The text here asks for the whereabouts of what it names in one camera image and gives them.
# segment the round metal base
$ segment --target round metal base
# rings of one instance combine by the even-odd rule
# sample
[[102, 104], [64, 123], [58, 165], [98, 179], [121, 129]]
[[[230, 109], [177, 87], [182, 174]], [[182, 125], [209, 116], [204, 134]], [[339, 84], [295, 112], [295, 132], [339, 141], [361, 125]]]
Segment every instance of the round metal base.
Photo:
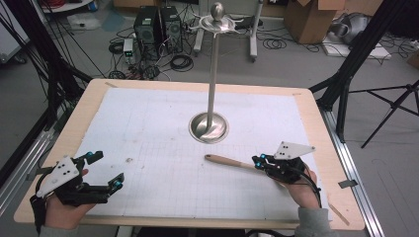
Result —
[[228, 135], [227, 120], [216, 113], [212, 114], [212, 126], [207, 128], [208, 113], [194, 116], [189, 123], [189, 132], [202, 143], [213, 144], [222, 141]]

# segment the floor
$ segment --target floor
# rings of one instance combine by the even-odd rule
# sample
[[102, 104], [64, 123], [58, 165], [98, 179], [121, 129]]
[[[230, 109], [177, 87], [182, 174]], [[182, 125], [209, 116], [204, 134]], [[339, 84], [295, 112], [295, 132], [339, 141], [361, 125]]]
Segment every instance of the floor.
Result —
[[[117, 32], [133, 24], [133, 14], [116, 11], [112, 2], [100, 2], [100, 10], [94, 16], [102, 26], [93, 31], [76, 32], [74, 38], [105, 75], [113, 69], [109, 41]], [[264, 18], [262, 31], [281, 29], [281, 19]], [[283, 35], [286, 30], [269, 32]], [[103, 77], [87, 56], [68, 36], [72, 58], [76, 67], [94, 77]], [[368, 59], [351, 84], [351, 90], [404, 86], [418, 80], [419, 71], [406, 63], [407, 55], [400, 54], [402, 39], [383, 41], [392, 53], [390, 60]], [[155, 80], [176, 82], [208, 82], [210, 77], [210, 35], [205, 34], [203, 49], [193, 57], [194, 68], [188, 72], [166, 71]], [[292, 41], [278, 49], [264, 47], [265, 40], [258, 40], [258, 57], [252, 63], [249, 58], [249, 42], [246, 36], [222, 36], [219, 47], [217, 83], [258, 85], [274, 87], [309, 88], [332, 76], [344, 61], [343, 57], [326, 56], [321, 47], [307, 48]], [[120, 63], [118, 69], [126, 71]], [[396, 100], [404, 89], [379, 92], [389, 100]], [[3, 166], [20, 141], [46, 108], [41, 83], [31, 63], [0, 65], [0, 165]], [[410, 95], [402, 104], [416, 111], [416, 101]], [[350, 94], [345, 125], [345, 139], [360, 173], [364, 187], [373, 204], [385, 236], [417, 236], [419, 233], [419, 123], [412, 114], [397, 110], [377, 135], [362, 149], [361, 145], [376, 129], [389, 104], [368, 93]], [[26, 181], [14, 201], [0, 217], [1, 236], [36, 236], [33, 225], [14, 222], [13, 214], [31, 182]], [[115, 226], [82, 226], [80, 236], [114, 236]], [[367, 231], [339, 231], [341, 236], [369, 236]]]

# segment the light stand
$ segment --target light stand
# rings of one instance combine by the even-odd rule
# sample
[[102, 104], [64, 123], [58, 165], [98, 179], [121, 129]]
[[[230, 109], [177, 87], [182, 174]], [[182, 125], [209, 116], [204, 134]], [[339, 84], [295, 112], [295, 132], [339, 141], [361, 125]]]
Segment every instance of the light stand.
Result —
[[[385, 101], [387, 103], [390, 104], [390, 108], [391, 108], [391, 112], [388, 113], [388, 115], [384, 118], [384, 120], [378, 125], [378, 127], [376, 128], [376, 130], [373, 132], [373, 134], [371, 134], [371, 136], [367, 139], [367, 141], [361, 146], [361, 148], [364, 148], [367, 146], [367, 144], [370, 142], [371, 139], [373, 139], [373, 137], [376, 135], [376, 133], [379, 131], [379, 129], [385, 124], [386, 121], [388, 121], [388, 119], [390, 119], [390, 117], [392, 116], [392, 114], [394, 114], [394, 112], [397, 109], [402, 109], [414, 116], [419, 117], [419, 96], [418, 96], [418, 85], [419, 85], [419, 80], [417, 80], [413, 85], [407, 84], [405, 86], [397, 86], [397, 87], [384, 87], [384, 88], [376, 88], [376, 89], [368, 89], [368, 90], [359, 90], [359, 91], [351, 91], [349, 93], [360, 93], [360, 92], [367, 92], [370, 93], [371, 95], [381, 99], [382, 101]], [[395, 100], [394, 102], [391, 100], [388, 100], [378, 94], [375, 93], [375, 91], [387, 91], [387, 90], [393, 90], [393, 89], [406, 89], [406, 92], [404, 92], [399, 98], [397, 98], [397, 100]], [[415, 99], [416, 99], [416, 108], [417, 108], [417, 112], [411, 111], [405, 107], [402, 107], [401, 104], [404, 102], [404, 100], [406, 100], [406, 98], [411, 94], [414, 93], [415, 94]]]
[[339, 99], [336, 133], [342, 143], [345, 143], [345, 116], [351, 81], [379, 40], [381, 40], [386, 30], [400, 15], [407, 1], [383, 0], [339, 70], [332, 77], [309, 88], [312, 93], [326, 89], [321, 98], [316, 100], [318, 107], [323, 111], [331, 112], [333, 104]]

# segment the desk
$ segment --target desk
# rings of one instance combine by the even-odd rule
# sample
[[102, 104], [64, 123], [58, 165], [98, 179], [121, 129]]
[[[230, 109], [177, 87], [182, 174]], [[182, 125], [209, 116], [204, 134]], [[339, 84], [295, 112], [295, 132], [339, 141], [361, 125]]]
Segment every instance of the desk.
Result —
[[[122, 80], [93, 80], [83, 94], [64, 130], [51, 149], [44, 165], [53, 166], [62, 158], [63, 154], [74, 155], [82, 142], [85, 131], [96, 111], [102, 103], [106, 91], [112, 87], [160, 89], [178, 91], [208, 90], [207, 84], [153, 82], [153, 81], [122, 81]], [[313, 157], [316, 161], [323, 186], [327, 190], [329, 204], [332, 206], [331, 227], [333, 229], [361, 230], [365, 223], [350, 189], [341, 189], [338, 183], [346, 180], [339, 158], [329, 137], [326, 126], [315, 104], [311, 92], [307, 89], [258, 87], [238, 85], [216, 85], [217, 92], [248, 93], [262, 95], [293, 96], [301, 116], [309, 143], [316, 147]], [[35, 192], [34, 181], [24, 200], [15, 213], [15, 220], [23, 223], [33, 223], [34, 217], [29, 203], [30, 196]], [[83, 224], [112, 224], [137, 226], [176, 226], [176, 227], [208, 227], [208, 228], [264, 228], [290, 229], [295, 223], [284, 223], [273, 220], [234, 220], [234, 219], [198, 219], [198, 218], [161, 218], [161, 217], [109, 217], [87, 215]]]

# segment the paper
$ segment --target paper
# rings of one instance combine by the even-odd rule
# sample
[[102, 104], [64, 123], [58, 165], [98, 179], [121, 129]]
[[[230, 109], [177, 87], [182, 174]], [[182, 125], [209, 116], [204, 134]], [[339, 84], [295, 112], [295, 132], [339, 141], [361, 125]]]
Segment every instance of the paper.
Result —
[[[207, 108], [207, 92], [109, 89], [77, 155], [104, 152], [86, 166], [90, 185], [106, 185], [122, 172], [126, 180], [90, 214], [297, 221], [288, 191], [263, 172], [205, 160], [215, 154], [252, 164], [252, 156], [273, 155], [282, 141], [309, 145], [294, 98], [215, 93], [214, 111], [229, 123], [216, 144], [189, 133], [192, 117]], [[311, 154], [301, 159], [317, 171]]]

